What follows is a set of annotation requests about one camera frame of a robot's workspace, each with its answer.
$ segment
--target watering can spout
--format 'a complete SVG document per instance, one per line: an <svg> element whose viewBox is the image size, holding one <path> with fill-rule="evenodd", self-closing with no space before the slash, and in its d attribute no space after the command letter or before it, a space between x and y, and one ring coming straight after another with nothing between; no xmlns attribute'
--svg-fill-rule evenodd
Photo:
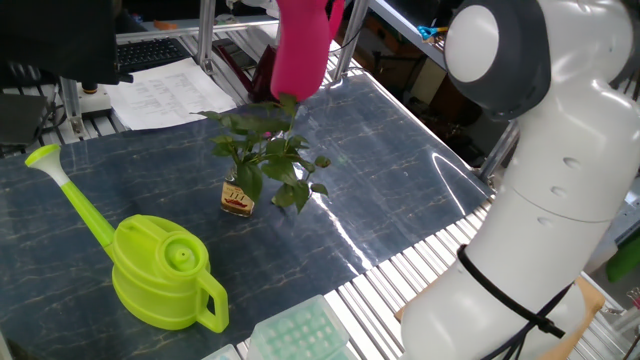
<svg viewBox="0 0 640 360"><path fill-rule="evenodd" d="M42 170L60 186L62 192L67 196L73 207L76 209L82 220L87 224L89 230L98 239L98 242L109 257L113 259L111 243L115 229L87 200L60 165L60 146L47 145L34 151L25 161L25 164L33 169Z"/></svg>

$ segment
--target desk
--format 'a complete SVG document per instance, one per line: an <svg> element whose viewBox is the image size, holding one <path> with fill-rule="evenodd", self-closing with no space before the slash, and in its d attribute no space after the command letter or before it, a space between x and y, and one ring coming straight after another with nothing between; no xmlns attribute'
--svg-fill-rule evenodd
<svg viewBox="0 0 640 360"><path fill-rule="evenodd" d="M296 120L333 165L318 172L331 198L304 211L269 204L250 219L220 210L228 159L211 156L216 123L124 132L63 146L71 179L112 225L142 213L202 239L229 294L222 334L146 325L111 285L111 263L55 183L0 161L0 328L39 359L200 359L253 326L325 294L460 219L489 190L451 150L368 76L321 89Z"/></svg>

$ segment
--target glass jar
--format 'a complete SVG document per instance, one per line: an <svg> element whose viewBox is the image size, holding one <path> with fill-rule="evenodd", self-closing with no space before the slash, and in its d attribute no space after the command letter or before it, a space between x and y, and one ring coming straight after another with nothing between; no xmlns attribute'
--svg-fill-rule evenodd
<svg viewBox="0 0 640 360"><path fill-rule="evenodd" d="M253 213L255 204L244 194L238 183L236 182L237 172L236 165L233 164L222 184L222 197L220 206L222 210L243 217L249 217Z"/></svg>

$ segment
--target computer monitor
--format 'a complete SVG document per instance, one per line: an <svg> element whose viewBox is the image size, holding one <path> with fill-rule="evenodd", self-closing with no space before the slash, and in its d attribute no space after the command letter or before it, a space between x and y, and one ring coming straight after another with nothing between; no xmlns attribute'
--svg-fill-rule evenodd
<svg viewBox="0 0 640 360"><path fill-rule="evenodd" d="M117 84L111 0L0 0L0 66L31 65L80 82ZM0 87L11 86L0 71Z"/></svg>

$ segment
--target pink watering can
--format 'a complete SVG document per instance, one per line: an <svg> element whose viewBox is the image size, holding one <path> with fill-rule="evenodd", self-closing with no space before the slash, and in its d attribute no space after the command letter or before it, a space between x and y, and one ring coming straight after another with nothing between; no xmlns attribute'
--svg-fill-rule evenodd
<svg viewBox="0 0 640 360"><path fill-rule="evenodd" d="M336 36L344 0L336 0L327 19L327 0L277 0L280 46L271 80L271 93L294 95L303 101L315 94L327 69L329 45Z"/></svg>

